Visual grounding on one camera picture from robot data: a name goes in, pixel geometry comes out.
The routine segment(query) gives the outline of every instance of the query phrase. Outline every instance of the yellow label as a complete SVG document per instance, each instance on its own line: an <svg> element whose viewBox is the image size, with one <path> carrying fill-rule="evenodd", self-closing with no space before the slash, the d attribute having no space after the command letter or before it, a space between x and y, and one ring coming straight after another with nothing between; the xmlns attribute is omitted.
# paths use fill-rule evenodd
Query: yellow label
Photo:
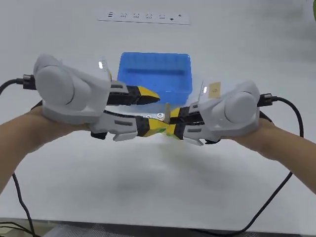
<svg viewBox="0 0 316 237"><path fill-rule="evenodd" d="M215 99L221 97L221 83L214 82L208 85L208 98Z"/></svg>

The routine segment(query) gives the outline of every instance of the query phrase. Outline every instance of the white tabletop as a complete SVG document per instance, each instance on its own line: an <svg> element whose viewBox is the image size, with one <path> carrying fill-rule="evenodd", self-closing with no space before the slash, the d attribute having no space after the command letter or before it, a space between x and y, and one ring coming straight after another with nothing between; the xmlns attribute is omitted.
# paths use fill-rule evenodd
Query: white tabletop
<svg viewBox="0 0 316 237"><path fill-rule="evenodd" d="M316 24L297 0L4 0L0 8L1 83L32 73L37 56L55 55L83 71L106 56L113 75L125 51L191 56L194 91L201 79L254 80L261 92L291 100L306 138L316 141ZM97 22L96 9L186 12L190 26ZM8 88L0 122L29 110L35 91ZM264 108L298 132L294 113ZM196 147L161 134L126 142L76 132L28 155L16 170L34 219L243 228L287 175L277 162L231 141ZM0 217L25 218L10 181ZM316 234L316 197L293 177L250 228Z"/></svg>

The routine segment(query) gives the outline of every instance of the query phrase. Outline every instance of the electrical outlet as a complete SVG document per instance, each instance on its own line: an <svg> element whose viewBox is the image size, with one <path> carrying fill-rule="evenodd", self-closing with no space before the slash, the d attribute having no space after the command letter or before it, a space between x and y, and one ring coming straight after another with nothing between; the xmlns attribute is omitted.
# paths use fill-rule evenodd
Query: electrical outlet
<svg viewBox="0 0 316 237"><path fill-rule="evenodd" d="M190 25L190 19L184 13L153 13L153 12L127 12L127 11L103 11L98 14L99 21L158 23L173 25Z"/></svg>

